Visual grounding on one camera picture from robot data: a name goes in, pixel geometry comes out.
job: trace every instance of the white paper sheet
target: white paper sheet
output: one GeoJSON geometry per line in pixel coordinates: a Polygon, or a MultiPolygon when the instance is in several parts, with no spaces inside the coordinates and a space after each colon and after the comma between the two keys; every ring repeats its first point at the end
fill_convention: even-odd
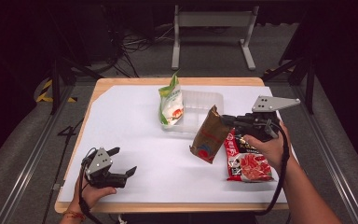
{"type": "MultiPolygon", "coordinates": [[[[70,202],[80,163],[93,147],[120,147],[112,157],[111,173],[123,174],[137,166],[124,189],[102,198],[119,203],[269,203],[277,182],[227,181],[227,156],[221,147],[213,164],[189,150],[195,134],[169,133],[158,122],[158,88],[114,86],[91,106],[81,142],[58,202],[70,202]]],[[[182,86],[183,90],[219,92],[224,96],[220,114],[250,113],[259,95],[271,96],[268,87],[182,86]]],[[[286,203],[283,192],[277,203],[286,203]]]]}

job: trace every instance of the red snack bag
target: red snack bag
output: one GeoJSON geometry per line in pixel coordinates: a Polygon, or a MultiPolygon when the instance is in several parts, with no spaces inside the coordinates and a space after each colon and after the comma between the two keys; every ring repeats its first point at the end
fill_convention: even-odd
{"type": "Polygon", "coordinates": [[[256,148],[251,147],[242,135],[232,129],[224,142],[227,153],[227,180],[266,182],[273,180],[271,167],[256,148]]]}

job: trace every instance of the table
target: table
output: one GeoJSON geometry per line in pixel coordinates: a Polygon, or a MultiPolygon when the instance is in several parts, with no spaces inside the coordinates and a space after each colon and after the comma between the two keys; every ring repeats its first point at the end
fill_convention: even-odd
{"type": "MultiPolygon", "coordinates": [[[[227,88],[227,86],[239,87],[239,86],[253,86],[253,87],[263,87],[264,84],[260,78],[257,77],[216,77],[216,78],[208,78],[208,77],[182,77],[179,78],[181,85],[199,87],[199,86],[214,86],[215,89],[218,89],[219,86],[221,88],[227,88]]],[[[82,136],[85,134],[85,128],[87,126],[87,121],[90,119],[90,111],[91,105],[96,102],[97,99],[101,99],[104,93],[108,92],[112,86],[128,86],[128,85],[139,85],[140,87],[143,85],[167,85],[170,82],[170,78],[103,78],[100,79],[95,87],[94,93],[91,95],[89,108],[87,109],[85,121],[81,127],[79,132],[79,137],[77,138],[73,157],[68,166],[71,167],[72,163],[75,162],[74,155],[79,149],[81,145],[82,136]]],[[[188,151],[188,157],[194,157],[188,151]]],[[[200,164],[206,163],[199,158],[194,157],[194,160],[200,162],[200,164]]],[[[132,164],[126,164],[127,168],[131,168],[132,164]]],[[[136,175],[140,175],[141,171],[137,170],[134,176],[130,177],[126,189],[131,188],[131,183],[135,184],[136,175]]],[[[65,175],[65,180],[68,180],[68,173],[65,175]]],[[[63,200],[57,200],[55,203],[55,210],[59,213],[66,210],[69,202],[64,202],[63,200]]],[[[253,210],[261,210],[268,206],[269,203],[129,203],[129,202],[121,202],[121,203],[110,203],[100,201],[95,207],[93,207],[93,212],[101,212],[101,213],[139,213],[139,212],[208,212],[208,211],[253,211],[253,210]]],[[[275,209],[287,209],[287,203],[276,203],[275,209]]]]}

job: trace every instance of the snack package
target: snack package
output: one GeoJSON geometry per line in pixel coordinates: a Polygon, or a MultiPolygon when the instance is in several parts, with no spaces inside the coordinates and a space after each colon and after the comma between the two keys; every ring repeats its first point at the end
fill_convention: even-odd
{"type": "Polygon", "coordinates": [[[240,133],[232,129],[225,142],[227,153],[227,180],[267,182],[273,180],[271,167],[256,148],[251,147],[240,133]]]}
{"type": "Polygon", "coordinates": [[[230,128],[222,123],[217,107],[214,105],[194,138],[193,145],[190,147],[191,153],[212,163],[229,130],[230,128]]]}
{"type": "Polygon", "coordinates": [[[160,122],[166,125],[175,124],[184,113],[183,96],[176,73],[173,74],[169,86],[158,89],[161,98],[158,116],[160,122]]]}

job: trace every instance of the dark background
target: dark background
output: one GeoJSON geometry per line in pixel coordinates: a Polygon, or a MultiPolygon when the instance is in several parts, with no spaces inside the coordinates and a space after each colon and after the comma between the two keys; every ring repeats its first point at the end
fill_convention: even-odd
{"type": "MultiPolygon", "coordinates": [[[[258,25],[300,22],[304,7],[261,7],[258,25]]],[[[0,147],[16,125],[35,107],[34,91],[49,76],[55,57],[76,63],[114,62],[125,28],[152,38],[154,27],[172,22],[172,6],[99,6],[40,8],[27,1],[0,1],[0,147]],[[109,21],[110,31],[106,30],[109,21]]],[[[316,75],[358,153],[358,2],[328,7],[315,24],[335,15],[334,29],[324,37],[315,60],[316,75]],[[329,13],[341,10],[341,14],[329,13]]],[[[303,53],[304,43],[320,26],[304,24],[305,33],[288,50],[287,59],[303,53]]]]}

